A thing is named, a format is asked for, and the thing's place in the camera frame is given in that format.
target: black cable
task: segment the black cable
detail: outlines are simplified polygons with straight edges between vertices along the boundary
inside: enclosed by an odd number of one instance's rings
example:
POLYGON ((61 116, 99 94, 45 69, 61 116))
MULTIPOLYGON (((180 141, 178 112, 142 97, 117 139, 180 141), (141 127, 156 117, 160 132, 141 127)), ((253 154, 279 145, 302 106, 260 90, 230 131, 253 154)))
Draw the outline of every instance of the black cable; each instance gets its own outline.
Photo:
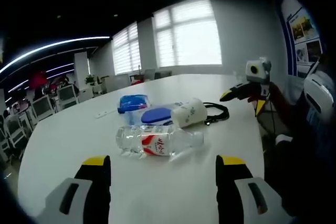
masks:
POLYGON ((204 123, 206 125, 210 125, 211 123, 217 122, 217 121, 223 121, 227 120, 230 115, 229 115, 229 110, 227 107, 217 104, 217 103, 212 103, 212 102, 204 102, 203 103, 206 108, 217 108, 219 110, 222 110, 223 112, 219 115, 208 115, 204 123))
POLYGON ((273 121, 273 134, 275 135, 275 122, 274 122, 274 115, 273 115, 273 108, 272 108, 272 102, 269 101, 270 105, 271 105, 271 116, 272 116, 272 121, 273 121))

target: photo on poster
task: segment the photo on poster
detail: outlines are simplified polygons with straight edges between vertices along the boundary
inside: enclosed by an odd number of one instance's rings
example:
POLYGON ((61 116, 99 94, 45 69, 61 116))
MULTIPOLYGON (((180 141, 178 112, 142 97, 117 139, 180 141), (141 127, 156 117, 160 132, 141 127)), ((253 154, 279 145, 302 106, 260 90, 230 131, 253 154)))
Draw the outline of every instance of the photo on poster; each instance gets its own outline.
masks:
POLYGON ((291 18, 289 24, 295 44, 319 36, 315 24, 303 8, 291 18))
POLYGON ((295 45, 295 54, 296 54, 296 61, 298 64, 308 64, 308 54, 306 43, 300 43, 295 45))
POLYGON ((316 62, 322 54, 320 40, 307 42, 307 52, 309 62, 316 62))

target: desk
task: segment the desk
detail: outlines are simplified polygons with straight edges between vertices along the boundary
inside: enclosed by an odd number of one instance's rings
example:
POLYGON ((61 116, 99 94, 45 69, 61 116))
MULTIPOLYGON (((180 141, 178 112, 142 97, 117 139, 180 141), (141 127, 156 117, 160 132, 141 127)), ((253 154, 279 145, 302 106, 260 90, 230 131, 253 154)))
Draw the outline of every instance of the desk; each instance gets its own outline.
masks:
POLYGON ((236 84, 233 76, 172 76, 101 95, 42 120, 30 137, 20 167, 20 204, 29 215, 39 214, 46 196, 65 178, 74 177, 84 160, 110 155, 110 223, 217 224, 216 155, 239 156, 254 176, 264 177, 263 149, 253 106, 239 100, 223 103, 230 112, 227 121, 193 127, 204 133, 205 146, 168 162, 165 157, 139 160, 120 155, 115 135, 124 120, 117 113, 117 104, 122 95, 141 93, 147 94, 153 104, 192 97, 218 103, 223 92, 236 84), (95 118, 109 110, 114 112, 95 118))

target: window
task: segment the window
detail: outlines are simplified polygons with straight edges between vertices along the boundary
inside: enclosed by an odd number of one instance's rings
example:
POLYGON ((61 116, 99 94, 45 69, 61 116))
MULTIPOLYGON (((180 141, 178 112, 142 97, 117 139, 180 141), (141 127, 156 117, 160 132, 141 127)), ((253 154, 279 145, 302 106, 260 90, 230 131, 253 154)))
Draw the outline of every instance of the window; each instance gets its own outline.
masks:
POLYGON ((113 37, 113 64, 115 74, 141 69, 136 23, 126 27, 113 37))
POLYGON ((192 0, 158 11, 154 32, 159 67, 222 64, 210 0, 192 0))

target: potted plant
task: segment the potted plant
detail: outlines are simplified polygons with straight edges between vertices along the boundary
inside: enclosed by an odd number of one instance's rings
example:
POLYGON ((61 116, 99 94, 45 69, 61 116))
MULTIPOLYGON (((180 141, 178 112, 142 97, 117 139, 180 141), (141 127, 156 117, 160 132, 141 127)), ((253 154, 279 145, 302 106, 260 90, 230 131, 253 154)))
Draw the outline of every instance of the potted plant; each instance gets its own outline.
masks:
POLYGON ((94 86, 94 76, 92 75, 88 75, 86 78, 85 78, 85 83, 86 84, 90 84, 91 86, 94 86))

